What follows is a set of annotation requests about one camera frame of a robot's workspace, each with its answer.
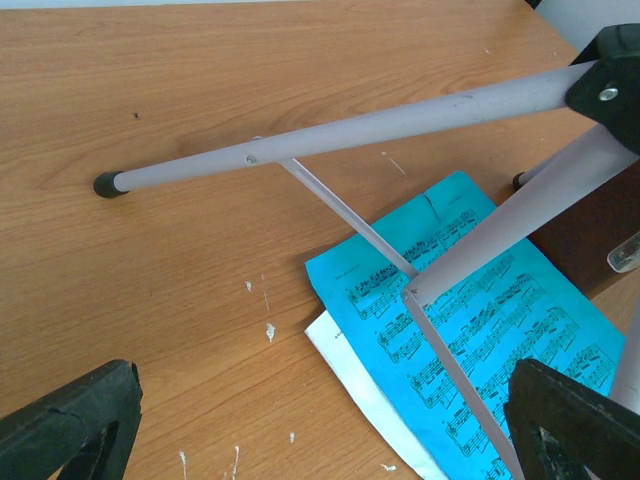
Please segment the blue music sheet folder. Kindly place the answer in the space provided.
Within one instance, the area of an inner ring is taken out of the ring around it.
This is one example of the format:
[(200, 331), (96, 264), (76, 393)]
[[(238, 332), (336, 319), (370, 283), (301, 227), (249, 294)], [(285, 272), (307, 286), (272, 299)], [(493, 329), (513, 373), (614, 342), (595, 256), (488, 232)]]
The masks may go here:
[[(457, 172), (375, 224), (423, 270), (494, 206)], [(306, 265), (312, 287), (373, 381), (447, 479), (506, 479), (509, 470), (406, 309), (407, 276), (353, 236)], [(529, 241), (440, 296), (426, 316), (498, 422), (516, 363), (534, 358), (600, 394), (623, 335)]]

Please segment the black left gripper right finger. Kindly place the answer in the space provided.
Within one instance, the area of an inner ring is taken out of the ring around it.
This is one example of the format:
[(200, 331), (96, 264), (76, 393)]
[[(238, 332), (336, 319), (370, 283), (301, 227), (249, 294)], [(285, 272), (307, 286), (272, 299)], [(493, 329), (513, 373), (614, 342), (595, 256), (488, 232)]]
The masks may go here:
[(535, 359), (516, 363), (504, 412), (526, 479), (639, 477), (639, 415)]

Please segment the brown wooden metronome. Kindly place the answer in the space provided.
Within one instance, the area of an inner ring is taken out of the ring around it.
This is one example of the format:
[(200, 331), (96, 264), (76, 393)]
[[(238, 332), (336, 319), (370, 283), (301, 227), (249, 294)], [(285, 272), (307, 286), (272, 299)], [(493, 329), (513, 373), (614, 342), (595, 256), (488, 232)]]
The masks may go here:
[(592, 298), (619, 280), (607, 256), (638, 232), (639, 164), (634, 163), (528, 239)]

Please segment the white music sheet paper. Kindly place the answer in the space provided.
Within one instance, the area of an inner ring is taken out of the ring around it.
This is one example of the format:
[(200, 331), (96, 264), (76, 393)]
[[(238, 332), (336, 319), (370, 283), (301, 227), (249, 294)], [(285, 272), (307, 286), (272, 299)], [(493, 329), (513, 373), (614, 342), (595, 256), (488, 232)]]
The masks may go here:
[(307, 338), (377, 433), (421, 479), (447, 479), (432, 455), (382, 393), (328, 311), (305, 329)]

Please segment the clear plastic metronome cover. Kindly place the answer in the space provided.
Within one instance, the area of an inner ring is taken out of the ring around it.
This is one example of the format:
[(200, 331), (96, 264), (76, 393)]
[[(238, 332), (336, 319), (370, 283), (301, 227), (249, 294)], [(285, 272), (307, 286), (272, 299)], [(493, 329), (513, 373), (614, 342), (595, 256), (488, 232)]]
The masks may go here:
[(607, 262), (613, 271), (622, 274), (639, 267), (640, 233), (637, 232), (611, 250)]

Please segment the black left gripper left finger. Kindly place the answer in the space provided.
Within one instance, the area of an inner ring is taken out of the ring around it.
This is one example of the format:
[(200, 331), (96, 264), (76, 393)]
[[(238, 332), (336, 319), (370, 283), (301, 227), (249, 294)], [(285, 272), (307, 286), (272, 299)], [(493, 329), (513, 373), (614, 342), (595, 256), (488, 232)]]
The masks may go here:
[(111, 360), (1, 419), (3, 479), (122, 479), (142, 418), (137, 366)]

